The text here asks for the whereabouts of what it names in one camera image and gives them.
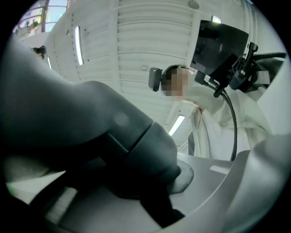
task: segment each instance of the gray surface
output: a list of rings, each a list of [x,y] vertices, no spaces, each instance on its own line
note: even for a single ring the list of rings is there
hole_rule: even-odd
[[[187,215],[201,205],[225,177],[211,171],[210,167],[230,168],[232,163],[183,154],[178,154],[178,159],[190,164],[194,170],[189,187],[183,193],[171,195],[173,207]],[[80,233],[147,233],[160,229],[139,201],[118,198],[104,186],[87,193],[79,192],[60,225]]]

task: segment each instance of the ceiling light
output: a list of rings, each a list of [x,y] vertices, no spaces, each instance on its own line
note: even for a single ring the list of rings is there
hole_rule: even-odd
[[[80,39],[80,27],[77,26],[75,28],[75,43],[76,43],[76,51],[79,65],[84,64],[82,49],[81,49],[81,39]]]
[[[179,128],[180,124],[183,122],[184,119],[185,119],[185,116],[183,115],[178,116],[178,119],[176,120],[175,124],[173,125],[173,127],[171,128],[169,132],[170,136],[172,136],[176,132],[177,128]]]
[[[199,9],[199,4],[196,1],[188,1],[188,6],[195,10]]]
[[[211,16],[211,21],[215,23],[220,23],[221,24],[221,19],[218,18],[217,16],[213,15]]]
[[[50,58],[49,58],[49,57],[47,57],[47,61],[48,61],[48,63],[49,63],[50,69],[51,69]]]

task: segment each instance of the white jacket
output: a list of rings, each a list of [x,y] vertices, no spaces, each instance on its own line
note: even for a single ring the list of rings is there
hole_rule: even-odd
[[[271,135],[267,120],[257,104],[265,89],[243,93],[226,88],[236,113],[238,128],[237,153],[252,149]],[[195,85],[188,90],[187,100],[195,101],[205,108],[195,108],[191,116],[194,136],[194,156],[229,160],[233,148],[234,125],[229,106],[220,96],[206,86]]]

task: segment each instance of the black cable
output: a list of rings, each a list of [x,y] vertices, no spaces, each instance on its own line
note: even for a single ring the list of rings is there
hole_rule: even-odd
[[[210,87],[211,89],[216,91],[216,88],[211,86],[210,84],[206,84],[207,87]],[[231,154],[231,161],[234,161],[236,159],[236,150],[237,150],[237,123],[236,123],[236,113],[235,110],[233,109],[233,105],[231,102],[231,99],[229,98],[227,92],[224,90],[221,93],[222,98],[226,101],[227,105],[229,106],[231,110],[231,116],[233,120],[233,126],[234,126],[234,140],[233,140],[233,149],[232,149],[232,154]]]
[[[256,60],[260,60],[260,59],[274,58],[274,57],[285,58],[286,57],[286,53],[262,53],[262,54],[257,54],[257,55],[253,55],[252,60],[256,61]]]

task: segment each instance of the screen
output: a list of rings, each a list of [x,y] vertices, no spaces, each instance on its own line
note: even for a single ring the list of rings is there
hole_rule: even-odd
[[[243,55],[248,36],[237,28],[201,20],[191,67],[211,77],[223,63],[233,64]]]

